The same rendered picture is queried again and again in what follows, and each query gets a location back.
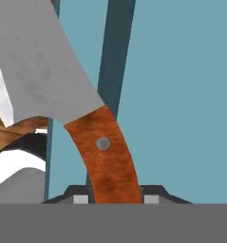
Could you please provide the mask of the steel cleaver with brown handle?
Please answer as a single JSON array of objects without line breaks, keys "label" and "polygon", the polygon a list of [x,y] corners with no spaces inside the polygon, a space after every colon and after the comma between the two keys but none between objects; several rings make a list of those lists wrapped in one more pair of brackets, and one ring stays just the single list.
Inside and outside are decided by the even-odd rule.
[{"label": "steel cleaver with brown handle", "polygon": [[120,126],[92,86],[50,0],[0,0],[0,119],[58,121],[72,137],[96,202],[141,202]]}]

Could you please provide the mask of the white and black curved utensil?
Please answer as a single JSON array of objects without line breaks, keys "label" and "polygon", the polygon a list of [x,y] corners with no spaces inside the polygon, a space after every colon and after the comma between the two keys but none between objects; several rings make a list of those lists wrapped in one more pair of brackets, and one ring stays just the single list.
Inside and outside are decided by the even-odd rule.
[{"label": "white and black curved utensil", "polygon": [[46,145],[47,130],[40,128],[2,150],[0,152],[0,184],[25,168],[45,172]]}]

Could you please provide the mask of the brown wooden utensil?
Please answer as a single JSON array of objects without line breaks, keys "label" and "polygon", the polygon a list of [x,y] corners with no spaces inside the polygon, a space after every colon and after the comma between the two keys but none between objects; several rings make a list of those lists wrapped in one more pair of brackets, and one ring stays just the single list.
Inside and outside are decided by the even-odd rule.
[{"label": "brown wooden utensil", "polygon": [[45,117],[30,118],[8,128],[0,119],[0,153],[19,149],[45,160],[47,134],[36,134],[35,131],[47,127],[48,118]]}]

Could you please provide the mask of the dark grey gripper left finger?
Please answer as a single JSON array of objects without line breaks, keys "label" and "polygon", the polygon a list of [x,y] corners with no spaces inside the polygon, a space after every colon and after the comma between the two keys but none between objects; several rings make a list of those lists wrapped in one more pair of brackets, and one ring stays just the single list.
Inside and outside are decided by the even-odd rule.
[{"label": "dark grey gripper left finger", "polygon": [[62,195],[44,201],[44,204],[88,204],[94,202],[94,195],[90,186],[69,185]]}]

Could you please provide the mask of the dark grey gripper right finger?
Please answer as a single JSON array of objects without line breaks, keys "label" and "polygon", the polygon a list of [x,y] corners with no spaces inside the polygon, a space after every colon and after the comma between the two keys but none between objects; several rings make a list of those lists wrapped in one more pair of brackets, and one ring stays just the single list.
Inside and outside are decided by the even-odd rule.
[{"label": "dark grey gripper right finger", "polygon": [[143,204],[189,204],[189,201],[170,195],[162,185],[142,185]]}]

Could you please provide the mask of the grey rounded metal utensil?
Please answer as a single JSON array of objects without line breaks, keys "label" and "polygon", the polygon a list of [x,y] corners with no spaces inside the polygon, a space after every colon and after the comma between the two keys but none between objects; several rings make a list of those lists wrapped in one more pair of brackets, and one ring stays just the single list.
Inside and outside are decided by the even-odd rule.
[{"label": "grey rounded metal utensil", "polygon": [[44,201],[45,173],[23,168],[0,183],[0,204],[39,204]]}]

